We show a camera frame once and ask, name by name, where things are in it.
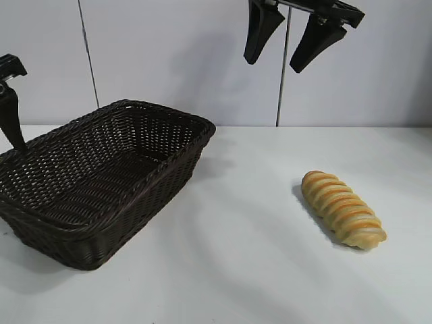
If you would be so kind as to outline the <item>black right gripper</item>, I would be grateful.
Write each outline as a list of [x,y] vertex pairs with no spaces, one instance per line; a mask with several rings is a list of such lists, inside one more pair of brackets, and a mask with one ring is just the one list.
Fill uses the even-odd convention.
[[244,49],[246,62],[257,62],[267,41],[285,17],[278,5],[287,5],[310,14],[304,34],[290,60],[291,68],[300,73],[314,58],[342,40],[348,24],[357,28],[365,13],[343,1],[265,1],[248,0],[248,35]]

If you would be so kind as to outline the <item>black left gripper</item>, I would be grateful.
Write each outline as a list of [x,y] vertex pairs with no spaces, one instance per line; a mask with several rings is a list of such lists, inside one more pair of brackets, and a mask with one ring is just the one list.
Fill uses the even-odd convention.
[[[0,79],[2,82],[17,76],[26,76],[27,71],[20,58],[10,53],[0,57]],[[19,151],[26,151],[18,114],[18,96],[14,89],[1,83],[1,130],[10,144]]]

